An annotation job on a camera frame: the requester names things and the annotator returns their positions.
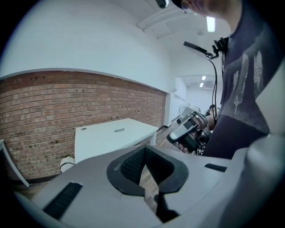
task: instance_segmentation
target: table top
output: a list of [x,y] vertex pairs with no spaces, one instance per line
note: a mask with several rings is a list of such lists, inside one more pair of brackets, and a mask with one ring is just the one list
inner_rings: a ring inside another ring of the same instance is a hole
[[134,146],[152,136],[158,127],[130,118],[76,128],[75,162]]

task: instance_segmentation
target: ceiling light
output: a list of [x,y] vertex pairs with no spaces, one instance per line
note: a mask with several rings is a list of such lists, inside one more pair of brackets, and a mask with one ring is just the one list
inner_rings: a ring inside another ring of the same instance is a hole
[[216,29],[216,20],[214,17],[207,17],[207,27],[208,27],[208,32],[213,33]]

